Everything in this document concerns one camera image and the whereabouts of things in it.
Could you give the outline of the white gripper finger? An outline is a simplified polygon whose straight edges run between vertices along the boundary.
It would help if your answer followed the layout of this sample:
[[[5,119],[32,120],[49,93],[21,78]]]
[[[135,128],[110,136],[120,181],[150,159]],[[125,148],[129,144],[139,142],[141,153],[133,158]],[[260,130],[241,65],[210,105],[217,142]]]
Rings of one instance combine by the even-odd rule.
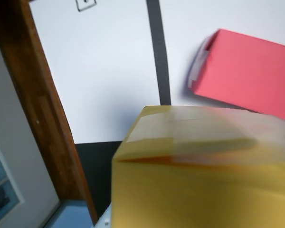
[[[94,225],[94,228],[110,228],[111,227],[111,208],[112,206],[109,205],[108,208],[105,210],[103,215]]]

